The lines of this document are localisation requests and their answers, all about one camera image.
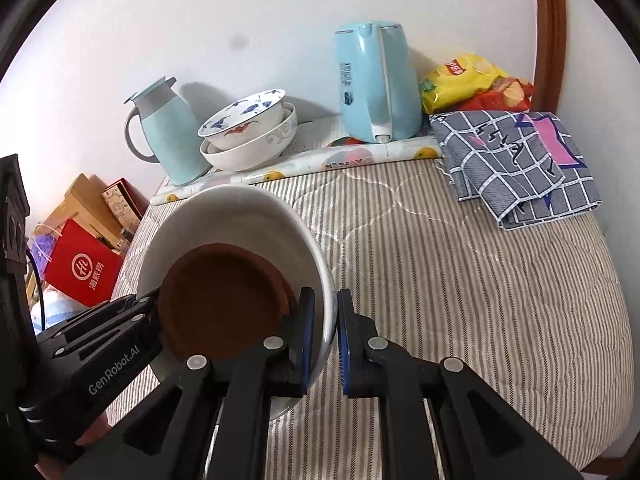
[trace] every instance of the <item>yellow snack bag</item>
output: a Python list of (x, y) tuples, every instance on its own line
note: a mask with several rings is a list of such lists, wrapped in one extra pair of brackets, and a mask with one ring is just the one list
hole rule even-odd
[(429, 72), (422, 80), (422, 108), (428, 114), (449, 108), (487, 91), (498, 76), (507, 77), (508, 74), (484, 57), (462, 54)]

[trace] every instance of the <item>gray checkered towel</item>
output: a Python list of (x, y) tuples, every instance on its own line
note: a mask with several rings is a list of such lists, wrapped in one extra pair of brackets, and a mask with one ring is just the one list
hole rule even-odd
[(503, 229), (602, 203), (582, 155), (553, 114), (452, 112), (434, 117), (431, 133), (458, 200), (481, 198)]

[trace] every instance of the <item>potato chip bag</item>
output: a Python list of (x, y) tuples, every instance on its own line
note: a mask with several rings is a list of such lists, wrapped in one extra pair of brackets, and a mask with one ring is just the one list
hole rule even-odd
[(485, 92), (498, 76), (508, 74), (484, 57), (462, 54), (429, 72), (420, 83), (422, 108), (428, 114), (449, 108)]
[(531, 108), (533, 85), (524, 79), (499, 76), (486, 92), (454, 106), (456, 110), (505, 110), (526, 112)]

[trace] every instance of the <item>mattress cover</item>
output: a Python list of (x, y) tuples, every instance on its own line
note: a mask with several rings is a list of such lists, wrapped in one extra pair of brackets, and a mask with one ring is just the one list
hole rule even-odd
[[(458, 356), (578, 469), (626, 426), (633, 359), (626, 306), (591, 213), (501, 231), (458, 203), (431, 160), (257, 184), (316, 235), (338, 288), (380, 335), (421, 359)], [(146, 247), (181, 202), (151, 207), (114, 298), (135, 292)], [(158, 384), (146, 368), (114, 424)], [(337, 343), (309, 394), (270, 423), (265, 478), (379, 479), (378, 407), (342, 396)]]

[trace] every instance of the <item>blue and white porcelain bowl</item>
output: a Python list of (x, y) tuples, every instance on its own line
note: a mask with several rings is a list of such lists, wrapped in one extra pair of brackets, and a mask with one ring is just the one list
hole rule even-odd
[(217, 149), (209, 142), (210, 137), (206, 137), (202, 139), (200, 153), (217, 170), (250, 170), (280, 155), (291, 143), (297, 127), (296, 108), (284, 103), (284, 119), (273, 130), (230, 150)]
[(282, 122), (284, 90), (267, 90), (231, 103), (198, 130), (219, 150), (230, 150), (273, 130)]

